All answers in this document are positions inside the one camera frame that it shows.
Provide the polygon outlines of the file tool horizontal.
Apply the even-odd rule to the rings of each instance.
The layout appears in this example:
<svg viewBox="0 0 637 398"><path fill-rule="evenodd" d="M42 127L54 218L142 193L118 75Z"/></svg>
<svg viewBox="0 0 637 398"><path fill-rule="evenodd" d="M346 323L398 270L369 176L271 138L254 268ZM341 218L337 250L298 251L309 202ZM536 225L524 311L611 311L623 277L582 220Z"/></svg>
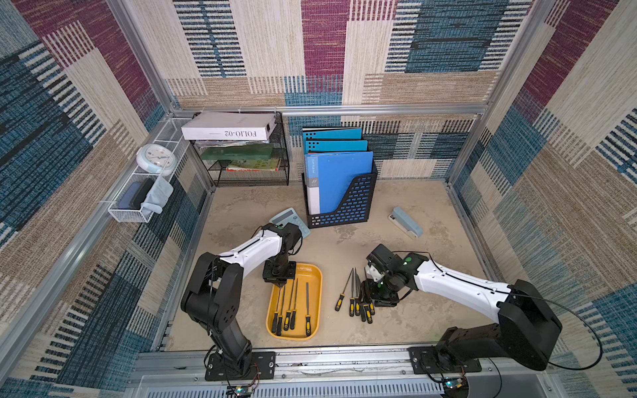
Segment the file tool horizontal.
<svg viewBox="0 0 637 398"><path fill-rule="evenodd" d="M280 318L280 299L281 299L281 295L283 291L283 289L280 286L278 286L277 289L278 289L277 300L275 303L275 311L274 311L273 320L272 320L272 324L270 328L270 331L273 334L277 334L277 330L278 330L278 323Z"/></svg>

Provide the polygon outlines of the file tool diagonal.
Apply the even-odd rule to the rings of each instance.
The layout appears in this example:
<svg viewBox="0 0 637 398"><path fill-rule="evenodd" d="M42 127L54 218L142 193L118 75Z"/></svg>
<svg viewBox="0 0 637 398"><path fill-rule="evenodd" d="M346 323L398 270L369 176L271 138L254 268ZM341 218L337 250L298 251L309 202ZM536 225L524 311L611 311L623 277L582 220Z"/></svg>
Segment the file tool diagonal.
<svg viewBox="0 0 637 398"><path fill-rule="evenodd" d="M286 311L285 311L285 320L283 323L283 330L284 331L288 331L290 329L290 321L291 321L291 315L292 315L292 300L293 300L293 293L294 293L294 282L291 281L290 283L288 283L288 300L287 300L287 307L286 307Z"/></svg>

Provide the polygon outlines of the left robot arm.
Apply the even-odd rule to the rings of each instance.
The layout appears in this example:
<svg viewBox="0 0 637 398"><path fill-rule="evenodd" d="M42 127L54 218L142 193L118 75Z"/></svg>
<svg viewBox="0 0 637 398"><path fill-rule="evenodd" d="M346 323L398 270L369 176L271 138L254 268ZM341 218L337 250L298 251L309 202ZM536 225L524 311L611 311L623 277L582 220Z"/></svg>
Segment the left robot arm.
<svg viewBox="0 0 637 398"><path fill-rule="evenodd" d="M252 344L237 322L244 277L263 265L263 280L285 287L295 278L296 263L290 257L302 240L297 225L268 223L238 247L220 255L206 252L197 259L180 308L206 330L227 376L248 376L254 368Z"/></svg>

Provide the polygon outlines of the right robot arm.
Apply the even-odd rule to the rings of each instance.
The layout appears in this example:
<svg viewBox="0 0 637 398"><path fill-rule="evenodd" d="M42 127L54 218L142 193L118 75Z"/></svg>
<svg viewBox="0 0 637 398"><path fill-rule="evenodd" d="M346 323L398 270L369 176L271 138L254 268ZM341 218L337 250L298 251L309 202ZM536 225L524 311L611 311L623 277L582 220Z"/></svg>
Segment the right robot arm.
<svg viewBox="0 0 637 398"><path fill-rule="evenodd" d="M437 370L451 371L481 358L510 358L534 371L547 368L562 331L557 315L534 285L512 285L451 270L427 252L404 257L378 245L367 257L363 296L377 307L395 307L400 290L439 295L481 313L489 323L448 328L431 354Z"/></svg>

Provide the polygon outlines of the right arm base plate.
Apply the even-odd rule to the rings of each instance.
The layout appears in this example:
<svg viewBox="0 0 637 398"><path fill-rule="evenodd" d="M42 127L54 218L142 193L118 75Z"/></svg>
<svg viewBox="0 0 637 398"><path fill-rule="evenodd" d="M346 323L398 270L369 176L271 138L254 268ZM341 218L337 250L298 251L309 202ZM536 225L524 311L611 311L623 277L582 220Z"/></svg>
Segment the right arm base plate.
<svg viewBox="0 0 637 398"><path fill-rule="evenodd" d="M479 373L482 366L477 359L459 360L449 353L440 353L435 346L415 346L407 349L415 374L434 376L449 373Z"/></svg>

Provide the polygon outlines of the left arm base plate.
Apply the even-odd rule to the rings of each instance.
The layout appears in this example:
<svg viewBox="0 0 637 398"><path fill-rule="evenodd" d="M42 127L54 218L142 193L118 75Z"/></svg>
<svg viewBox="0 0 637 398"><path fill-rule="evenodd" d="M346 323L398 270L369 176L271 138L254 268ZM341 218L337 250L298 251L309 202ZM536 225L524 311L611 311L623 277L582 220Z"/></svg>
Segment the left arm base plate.
<svg viewBox="0 0 637 398"><path fill-rule="evenodd" d="M262 381L275 376L276 352L257 351L238 363L213 352L204 359L205 381Z"/></svg>

